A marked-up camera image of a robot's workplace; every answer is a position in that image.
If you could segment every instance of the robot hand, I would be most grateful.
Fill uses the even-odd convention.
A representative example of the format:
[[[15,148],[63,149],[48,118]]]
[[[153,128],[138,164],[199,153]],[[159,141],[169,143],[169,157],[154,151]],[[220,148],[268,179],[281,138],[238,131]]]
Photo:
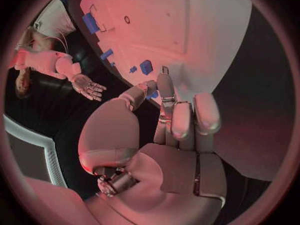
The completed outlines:
[[[101,101],[102,92],[107,88],[93,82],[88,76],[77,74],[73,77],[72,86],[76,92],[90,100]]]

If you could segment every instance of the reclined robot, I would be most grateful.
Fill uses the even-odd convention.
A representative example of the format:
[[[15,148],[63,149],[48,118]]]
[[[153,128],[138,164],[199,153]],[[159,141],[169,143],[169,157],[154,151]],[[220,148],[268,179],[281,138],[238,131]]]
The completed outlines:
[[[132,113],[159,90],[162,103],[153,143],[139,149]],[[177,101],[168,68],[157,82],[131,87],[101,105],[86,121],[79,160],[99,176],[98,196],[86,205],[101,224],[213,224],[225,204],[227,183],[213,153],[220,115],[210,93]]]

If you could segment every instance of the small blue object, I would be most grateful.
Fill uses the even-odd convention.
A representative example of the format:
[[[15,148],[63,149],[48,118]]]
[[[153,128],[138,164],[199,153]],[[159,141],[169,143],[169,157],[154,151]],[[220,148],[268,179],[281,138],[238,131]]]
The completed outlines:
[[[136,66],[133,66],[132,68],[130,68],[130,74],[133,74],[136,70],[138,70],[137,69],[137,67]]]
[[[143,61],[140,65],[140,69],[143,74],[148,75],[153,71],[152,64],[149,60]]]
[[[159,96],[159,93],[157,90],[155,90],[154,93],[152,93],[150,96],[147,96],[147,99],[156,99]]]
[[[82,17],[82,19],[91,34],[94,34],[95,32],[100,30],[100,28],[96,24],[95,18],[92,16],[92,14],[90,12],[85,14]]]
[[[105,59],[107,59],[113,53],[114,53],[113,50],[109,49],[106,52],[102,53],[100,58],[104,61]]]

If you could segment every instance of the pink-lit surface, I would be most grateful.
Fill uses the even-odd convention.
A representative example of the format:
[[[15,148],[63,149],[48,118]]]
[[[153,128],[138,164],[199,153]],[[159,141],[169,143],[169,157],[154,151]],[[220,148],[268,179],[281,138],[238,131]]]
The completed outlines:
[[[249,0],[81,0],[101,31],[99,47],[124,79],[136,85],[156,80],[169,67],[179,100],[212,92],[234,59],[246,32]],[[144,75],[140,63],[150,60]],[[130,68],[138,70],[129,73]]]

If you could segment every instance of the humanoid robot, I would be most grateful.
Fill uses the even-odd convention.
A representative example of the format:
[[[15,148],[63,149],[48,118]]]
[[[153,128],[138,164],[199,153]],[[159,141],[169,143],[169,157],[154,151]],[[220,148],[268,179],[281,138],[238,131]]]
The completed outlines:
[[[68,79],[75,91],[90,100],[101,101],[101,92],[107,89],[82,74],[80,64],[78,62],[73,63],[72,57],[63,52],[34,51],[29,47],[21,47],[16,51],[10,63],[9,68],[12,67],[16,70],[31,68],[57,79]]]
[[[159,90],[162,103],[153,143],[139,148],[132,111]],[[78,143],[84,170],[99,176],[100,192],[85,201],[101,224],[213,224],[225,204],[227,183],[213,152],[220,128],[210,93],[177,101],[169,70],[157,82],[131,87],[102,104],[86,121]]]

